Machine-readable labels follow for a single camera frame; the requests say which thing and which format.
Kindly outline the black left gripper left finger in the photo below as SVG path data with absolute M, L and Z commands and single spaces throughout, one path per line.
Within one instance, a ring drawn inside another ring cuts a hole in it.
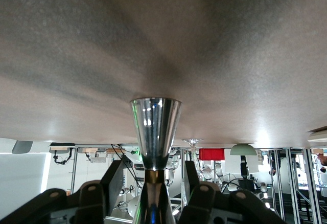
M 44 191 L 1 220 L 1 223 L 103 223 L 123 189 L 128 158 L 115 160 L 99 181 L 85 182 L 74 194 L 62 189 Z

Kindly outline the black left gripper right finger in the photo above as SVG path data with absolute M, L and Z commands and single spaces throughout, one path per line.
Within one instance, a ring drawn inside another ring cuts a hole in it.
M 178 223 L 285 223 L 250 191 L 224 195 L 218 185 L 199 180 L 193 161 L 184 168 L 189 199 Z

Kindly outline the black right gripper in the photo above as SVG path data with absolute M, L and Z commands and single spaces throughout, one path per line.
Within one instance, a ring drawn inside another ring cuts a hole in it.
M 241 176 L 242 177 L 248 177 L 249 176 L 249 172 L 248 172 L 248 166 L 247 166 L 246 156 L 245 155 L 241 155 L 240 158 L 241 158 L 241 163 L 240 163 Z

